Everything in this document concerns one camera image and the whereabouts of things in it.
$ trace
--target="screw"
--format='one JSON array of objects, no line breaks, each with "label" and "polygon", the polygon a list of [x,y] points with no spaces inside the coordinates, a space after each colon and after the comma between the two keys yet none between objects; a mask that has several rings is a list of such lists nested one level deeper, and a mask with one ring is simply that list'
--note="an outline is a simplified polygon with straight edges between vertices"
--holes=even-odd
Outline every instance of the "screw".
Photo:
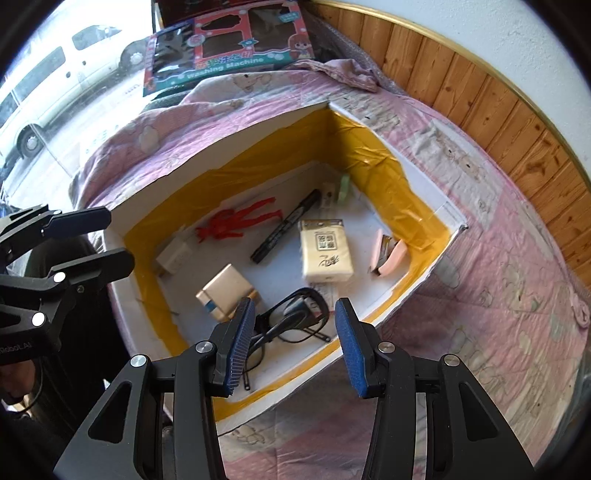
[{"label": "screw", "polygon": [[396,350],[396,347],[392,342],[380,342],[378,350],[382,353],[393,353]]},{"label": "screw", "polygon": [[53,275],[53,281],[55,283],[63,282],[66,279],[66,274],[64,272],[58,272]]},{"label": "screw", "polygon": [[213,343],[208,342],[207,340],[199,342],[197,345],[195,345],[195,350],[199,353],[211,352],[213,350]]},{"label": "screw", "polygon": [[130,363],[132,367],[141,367],[146,363],[146,357],[144,355],[136,355],[131,359]]},{"label": "screw", "polygon": [[443,361],[448,367],[457,367],[460,364],[460,359],[452,354],[444,356]]},{"label": "screw", "polygon": [[31,323],[35,327],[40,327],[43,325],[43,322],[45,322],[45,314],[43,312],[37,312],[31,319]]}]

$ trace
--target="yellow tape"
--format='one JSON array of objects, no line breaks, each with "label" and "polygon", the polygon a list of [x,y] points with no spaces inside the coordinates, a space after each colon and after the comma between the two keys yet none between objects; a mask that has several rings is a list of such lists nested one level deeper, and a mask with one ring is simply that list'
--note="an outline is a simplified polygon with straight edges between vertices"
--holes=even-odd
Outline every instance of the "yellow tape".
[{"label": "yellow tape", "polygon": [[[450,239],[449,230],[413,193],[402,166],[383,143],[367,128],[328,108],[315,111],[293,125],[273,132],[221,168],[193,179],[171,194],[125,236],[125,245],[135,255],[135,276],[146,314],[171,355],[180,354],[188,344],[172,321],[152,270],[157,246],[180,226],[191,225],[216,209],[223,200],[311,160],[323,160],[348,172],[382,220],[408,246],[411,258],[408,274],[398,283],[392,296],[363,321],[372,322],[386,311],[443,252]],[[227,418],[282,387],[338,347],[338,342],[326,345],[271,385],[254,391],[242,401],[233,403],[215,398],[216,420]]]}]

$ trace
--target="white van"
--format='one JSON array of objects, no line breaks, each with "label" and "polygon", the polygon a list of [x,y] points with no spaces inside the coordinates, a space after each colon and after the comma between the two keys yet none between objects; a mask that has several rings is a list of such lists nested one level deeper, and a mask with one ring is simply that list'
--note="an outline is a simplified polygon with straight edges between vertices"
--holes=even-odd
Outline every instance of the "white van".
[{"label": "white van", "polygon": [[15,65],[0,86],[0,159],[34,157],[43,148],[43,130],[80,95],[117,70],[143,67],[147,38],[134,35],[91,25],[37,47]]}]

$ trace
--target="street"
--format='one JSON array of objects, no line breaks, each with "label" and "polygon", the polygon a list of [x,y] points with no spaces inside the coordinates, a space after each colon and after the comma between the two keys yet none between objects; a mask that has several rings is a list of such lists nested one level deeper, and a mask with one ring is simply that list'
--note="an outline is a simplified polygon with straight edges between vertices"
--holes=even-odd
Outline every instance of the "street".
[{"label": "street", "polygon": [[46,132],[46,148],[34,158],[17,160],[4,182],[10,204],[48,203],[50,209],[72,210],[68,188],[76,172],[150,101],[142,97],[143,75],[113,77],[92,96],[78,99]]}]

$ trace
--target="black marker pen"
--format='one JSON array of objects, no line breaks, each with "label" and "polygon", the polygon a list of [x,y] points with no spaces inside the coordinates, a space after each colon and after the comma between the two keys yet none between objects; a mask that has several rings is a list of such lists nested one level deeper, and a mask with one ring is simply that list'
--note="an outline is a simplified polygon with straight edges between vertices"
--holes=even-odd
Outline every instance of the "black marker pen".
[{"label": "black marker pen", "polygon": [[285,235],[285,233],[293,227],[315,203],[319,202],[321,198],[322,194],[320,193],[320,190],[312,190],[312,192],[300,202],[295,210],[291,212],[275,230],[273,230],[271,235],[265,239],[261,246],[255,250],[251,255],[251,260],[254,263],[261,263],[262,259],[267,256],[281,237]]}]

